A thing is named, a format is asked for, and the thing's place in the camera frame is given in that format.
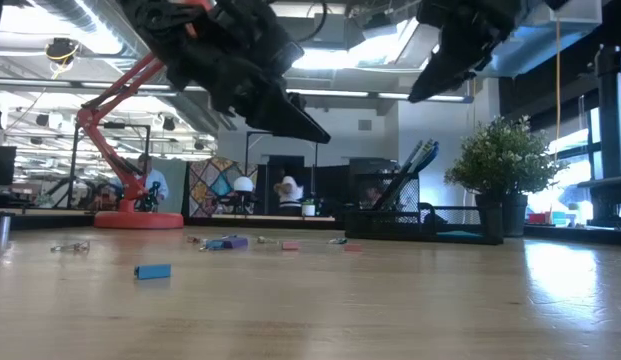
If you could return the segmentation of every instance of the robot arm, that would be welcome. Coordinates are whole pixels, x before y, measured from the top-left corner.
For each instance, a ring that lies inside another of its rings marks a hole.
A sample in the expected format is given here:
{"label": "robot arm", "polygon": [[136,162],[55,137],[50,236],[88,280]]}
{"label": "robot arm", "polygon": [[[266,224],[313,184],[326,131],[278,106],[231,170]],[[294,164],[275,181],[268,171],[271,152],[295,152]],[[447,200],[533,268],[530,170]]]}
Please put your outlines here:
{"label": "robot arm", "polygon": [[459,88],[492,61],[492,51],[545,2],[553,10],[568,0],[423,0],[417,20],[441,29],[440,50],[412,87],[416,103]]}
{"label": "robot arm", "polygon": [[120,0],[135,31],[183,90],[205,88],[215,110],[256,129],[327,143],[330,136],[285,91],[283,74],[303,56],[264,0],[218,0],[206,11],[168,0]]}

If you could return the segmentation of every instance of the red robot base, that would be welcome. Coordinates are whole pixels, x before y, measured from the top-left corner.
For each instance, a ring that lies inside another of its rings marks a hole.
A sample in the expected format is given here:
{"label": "red robot base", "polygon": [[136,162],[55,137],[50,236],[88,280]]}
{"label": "red robot base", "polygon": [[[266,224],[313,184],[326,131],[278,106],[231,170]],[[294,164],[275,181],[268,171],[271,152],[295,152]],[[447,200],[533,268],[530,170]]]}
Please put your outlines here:
{"label": "red robot base", "polygon": [[135,212],[134,202],[122,200],[119,211],[100,211],[94,217],[94,227],[101,229],[166,230],[183,228],[183,216],[170,213]]}

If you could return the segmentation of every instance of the pink block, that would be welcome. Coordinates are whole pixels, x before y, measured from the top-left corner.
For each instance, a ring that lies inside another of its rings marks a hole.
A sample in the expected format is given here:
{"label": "pink block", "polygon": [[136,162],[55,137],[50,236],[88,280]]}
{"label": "pink block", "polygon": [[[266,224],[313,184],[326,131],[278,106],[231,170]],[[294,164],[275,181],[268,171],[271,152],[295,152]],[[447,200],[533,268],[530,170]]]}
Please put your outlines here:
{"label": "pink block", "polygon": [[345,244],[343,245],[345,251],[363,251],[363,245],[361,244]]}
{"label": "pink block", "polygon": [[284,241],[283,244],[281,244],[281,249],[283,250],[299,250],[299,248],[301,248],[301,244],[299,244],[298,241]]}

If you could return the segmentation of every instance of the ceiling duct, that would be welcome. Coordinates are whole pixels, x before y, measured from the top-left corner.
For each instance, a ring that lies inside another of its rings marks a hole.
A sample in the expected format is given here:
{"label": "ceiling duct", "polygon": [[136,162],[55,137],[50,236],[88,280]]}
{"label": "ceiling duct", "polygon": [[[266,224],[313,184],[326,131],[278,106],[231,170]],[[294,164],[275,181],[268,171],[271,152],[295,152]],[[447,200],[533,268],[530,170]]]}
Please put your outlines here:
{"label": "ceiling duct", "polygon": [[[150,52],[148,46],[130,26],[116,0],[29,0],[60,20],[76,26],[87,35],[99,31],[107,31],[108,35],[117,39],[122,49],[121,60],[108,60],[110,64],[125,72],[134,64],[131,57],[140,59]],[[185,116],[185,120],[198,132],[215,133],[218,124],[209,113],[201,110],[182,95],[162,99],[174,106]]]}
{"label": "ceiling duct", "polygon": [[601,0],[571,0],[554,12],[540,4],[512,35],[495,48],[485,76],[526,73],[557,54],[557,21],[561,24],[561,49],[566,49],[603,22]]}

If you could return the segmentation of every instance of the blue block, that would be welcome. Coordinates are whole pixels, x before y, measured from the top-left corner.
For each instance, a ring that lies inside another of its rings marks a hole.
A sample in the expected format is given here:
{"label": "blue block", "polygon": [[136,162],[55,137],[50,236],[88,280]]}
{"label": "blue block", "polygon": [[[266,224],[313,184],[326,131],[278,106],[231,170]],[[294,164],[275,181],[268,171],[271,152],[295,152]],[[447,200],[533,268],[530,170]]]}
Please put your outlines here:
{"label": "blue block", "polygon": [[225,249],[237,249],[240,247],[247,247],[248,239],[240,237],[228,237],[223,239],[223,247]]}
{"label": "blue block", "polygon": [[134,275],[139,280],[164,278],[170,277],[171,269],[170,264],[139,265],[134,268]]}

